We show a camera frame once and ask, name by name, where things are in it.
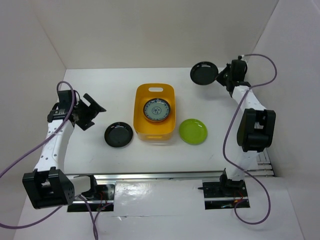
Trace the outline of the black plate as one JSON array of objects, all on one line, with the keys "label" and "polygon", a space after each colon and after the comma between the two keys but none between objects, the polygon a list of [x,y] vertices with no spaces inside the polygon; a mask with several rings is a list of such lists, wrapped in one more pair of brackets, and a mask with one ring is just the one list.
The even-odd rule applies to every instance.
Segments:
[{"label": "black plate", "polygon": [[105,142],[112,148],[123,148],[133,139],[133,129],[125,122],[114,122],[104,132]]},{"label": "black plate", "polygon": [[190,79],[197,85],[212,84],[218,76],[219,70],[215,64],[202,61],[195,64],[190,70]]}]

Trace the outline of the orange plate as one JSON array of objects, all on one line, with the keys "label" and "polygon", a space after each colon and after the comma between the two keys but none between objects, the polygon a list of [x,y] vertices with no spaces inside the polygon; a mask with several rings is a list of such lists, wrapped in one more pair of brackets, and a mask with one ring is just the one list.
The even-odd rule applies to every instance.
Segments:
[{"label": "orange plate", "polygon": [[150,118],[146,118],[146,120],[150,123],[153,123],[153,124],[159,124],[159,123],[162,123],[164,121],[166,121],[167,119],[164,118],[164,119],[150,119]]}]

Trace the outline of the blue patterned plate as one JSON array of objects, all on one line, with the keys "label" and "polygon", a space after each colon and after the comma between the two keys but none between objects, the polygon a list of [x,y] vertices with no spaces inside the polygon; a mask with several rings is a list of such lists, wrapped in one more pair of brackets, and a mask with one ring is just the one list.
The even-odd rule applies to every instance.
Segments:
[{"label": "blue patterned plate", "polygon": [[162,98],[148,100],[143,106],[143,114],[149,119],[167,119],[171,113],[170,104]]}]

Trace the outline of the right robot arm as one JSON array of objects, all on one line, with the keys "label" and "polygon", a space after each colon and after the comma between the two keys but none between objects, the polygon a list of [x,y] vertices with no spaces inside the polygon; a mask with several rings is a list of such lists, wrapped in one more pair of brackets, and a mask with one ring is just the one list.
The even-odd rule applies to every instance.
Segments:
[{"label": "right robot arm", "polygon": [[254,95],[252,86],[245,81],[247,70],[248,64],[240,55],[216,77],[238,104],[235,114],[242,113],[236,133],[236,142],[241,152],[236,160],[228,161],[229,166],[219,178],[218,190],[223,196],[230,196],[243,187],[244,171],[273,141],[276,113],[266,109]]}]

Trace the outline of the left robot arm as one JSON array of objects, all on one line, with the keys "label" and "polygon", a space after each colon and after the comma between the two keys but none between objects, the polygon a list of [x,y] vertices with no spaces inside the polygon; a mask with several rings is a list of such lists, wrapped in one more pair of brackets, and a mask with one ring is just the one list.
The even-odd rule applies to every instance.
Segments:
[{"label": "left robot arm", "polygon": [[93,98],[85,94],[86,105],[77,99],[73,90],[59,90],[58,102],[47,116],[48,131],[40,158],[32,172],[25,173],[22,184],[35,209],[71,205],[78,195],[92,200],[99,187],[92,174],[67,176],[64,173],[65,156],[75,126],[86,131],[94,125],[93,119],[105,112]]}]

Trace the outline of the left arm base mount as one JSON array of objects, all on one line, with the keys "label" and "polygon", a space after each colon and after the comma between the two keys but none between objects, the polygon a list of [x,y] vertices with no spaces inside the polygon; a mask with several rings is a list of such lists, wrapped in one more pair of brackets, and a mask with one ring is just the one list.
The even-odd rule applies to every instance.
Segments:
[{"label": "left arm base mount", "polygon": [[90,175],[69,175],[68,179],[74,186],[74,199],[67,211],[76,212],[112,212],[116,186],[113,182],[98,182]]}]

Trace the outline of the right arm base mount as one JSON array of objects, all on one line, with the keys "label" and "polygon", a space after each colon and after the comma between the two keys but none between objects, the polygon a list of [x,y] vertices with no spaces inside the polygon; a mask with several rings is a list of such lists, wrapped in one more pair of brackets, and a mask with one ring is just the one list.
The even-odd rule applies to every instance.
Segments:
[{"label": "right arm base mount", "polygon": [[197,188],[202,191],[205,210],[249,208],[250,202],[244,180],[233,181],[222,174],[219,181],[205,181]]}]

